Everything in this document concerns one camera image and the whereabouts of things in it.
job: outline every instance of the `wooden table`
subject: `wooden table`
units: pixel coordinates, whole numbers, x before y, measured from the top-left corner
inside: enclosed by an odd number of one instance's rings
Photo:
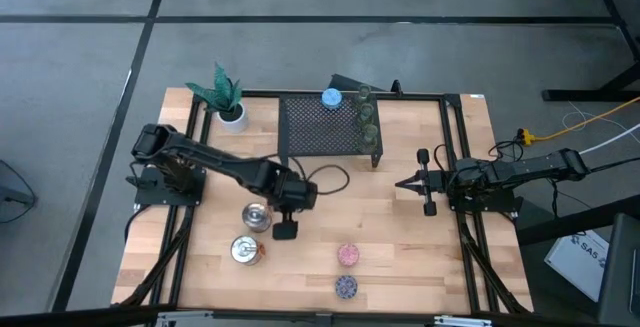
[[[159,122],[184,131],[191,99],[187,89],[167,89]],[[462,95],[461,99],[471,154],[488,158],[487,151],[495,142],[486,102],[477,95]],[[249,128],[241,135],[231,135],[214,119],[208,144],[247,157],[277,152],[278,99],[243,101]],[[247,203],[261,199],[231,178],[208,174],[203,202],[196,208],[179,307],[469,313],[457,225],[446,198],[434,194],[438,215],[425,217],[419,196],[394,187],[418,169],[419,148],[432,153],[443,143],[438,104],[379,101],[378,105],[384,142],[378,168],[372,169],[369,156],[300,158],[307,172],[327,163],[344,167],[351,184],[338,194],[319,196],[313,211],[296,214],[299,232],[295,240],[274,241],[271,231],[251,233],[240,212]],[[460,156],[453,111],[450,120]],[[443,149],[440,152],[446,165]],[[432,157],[429,169],[436,168]],[[314,181],[321,191],[327,191],[342,185],[344,177],[327,170]],[[520,303],[531,310],[513,225],[497,213],[483,216],[495,270]],[[166,218],[167,207],[158,206],[150,207],[133,222],[114,302],[131,294],[156,262]],[[239,264],[229,254],[231,242],[243,234],[266,246],[266,257],[255,266]],[[360,260],[352,268],[341,267],[336,258],[338,246],[347,242],[360,249]],[[162,301],[168,299],[172,268],[167,270]],[[355,276],[359,284],[358,294],[351,300],[341,300],[334,292],[337,277],[345,274]],[[481,306],[487,309],[484,281],[477,267],[476,280]]]

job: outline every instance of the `green leaves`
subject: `green leaves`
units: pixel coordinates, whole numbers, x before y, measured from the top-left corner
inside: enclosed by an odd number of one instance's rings
[[[242,99],[242,89],[238,86],[240,80],[231,83],[224,68],[216,63],[214,88],[204,88],[200,85],[187,82],[185,85],[197,96],[207,103],[207,110],[214,112],[232,112]]]

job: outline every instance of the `potted plant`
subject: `potted plant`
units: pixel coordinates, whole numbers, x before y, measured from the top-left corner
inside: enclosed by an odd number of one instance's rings
[[[207,103],[207,111],[218,112],[218,120],[231,133],[240,133],[249,125],[242,99],[240,80],[232,83],[227,73],[216,63],[214,88],[204,88],[192,82],[187,87]]]

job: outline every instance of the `yellow cable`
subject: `yellow cable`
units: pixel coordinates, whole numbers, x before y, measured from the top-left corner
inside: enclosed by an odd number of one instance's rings
[[[554,134],[552,134],[552,135],[544,136],[544,137],[536,137],[536,136],[531,135],[531,140],[532,140],[532,141],[548,141],[548,140],[550,140],[550,139],[552,139],[552,138],[556,138],[556,137],[561,136],[561,135],[563,135],[563,134],[565,134],[565,133],[567,133],[567,132],[569,132],[569,131],[572,131],[572,130],[574,130],[574,129],[578,128],[578,127],[582,127],[582,126],[586,125],[587,123],[591,123],[591,122],[593,122],[593,121],[595,121],[595,120],[597,120],[597,119],[599,119],[599,118],[606,117],[606,116],[608,116],[608,115],[610,115],[610,114],[612,114],[612,113],[614,113],[614,112],[616,112],[616,111],[619,111],[619,110],[621,110],[621,109],[623,109],[623,108],[627,107],[627,106],[628,106],[628,105],[630,105],[630,104],[633,104],[633,103],[634,103],[634,102],[636,102],[636,101],[640,101],[640,97],[636,97],[636,98],[632,99],[632,100],[631,100],[631,101],[629,101],[629,102],[625,102],[625,103],[621,104],[620,106],[618,106],[618,107],[616,107],[616,108],[612,109],[612,110],[611,110],[611,111],[609,111],[609,112],[605,112],[605,113],[603,113],[603,114],[601,114],[601,115],[597,115],[597,116],[595,116],[595,117],[593,117],[593,118],[591,118],[591,119],[588,119],[588,120],[586,120],[586,121],[584,121],[584,122],[578,123],[578,124],[577,124],[577,125],[575,125],[575,126],[572,126],[572,127],[566,128],[566,129],[563,129],[562,131],[560,131],[560,132],[556,132],[556,133],[554,133]]]

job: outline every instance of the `black floor line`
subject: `black floor line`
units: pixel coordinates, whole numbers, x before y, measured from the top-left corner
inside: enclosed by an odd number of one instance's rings
[[[148,15],[150,20],[156,17],[161,2],[162,0],[153,0]],[[142,67],[142,62],[149,45],[149,40],[151,39],[152,31],[153,22],[149,21],[145,23],[142,33],[140,34],[138,46],[136,47],[136,51],[133,56],[133,61],[131,62],[129,76],[124,85],[120,102],[116,108],[104,148],[102,149],[100,158],[98,159],[98,164],[93,174],[89,191],[85,197],[84,205],[80,210],[80,215],[82,217],[80,219],[78,230],[71,239],[73,241],[73,245],[69,252],[69,258],[64,265],[64,272],[61,274],[58,290],[53,299],[51,308],[52,312],[65,311],[69,304],[69,299],[73,292],[73,285],[76,277],[78,276],[78,271],[82,264],[82,257],[87,247],[91,229],[98,213],[102,193],[104,192],[109,170],[111,169],[111,164],[113,162],[113,156],[115,155],[116,147],[118,146],[120,133],[122,132],[122,127],[124,126],[124,121],[127,117],[127,111],[131,104],[131,98],[133,97],[136,82],[140,75],[140,68]]]
[[[129,16],[0,15],[0,23],[410,23],[486,25],[617,25],[610,16]]]

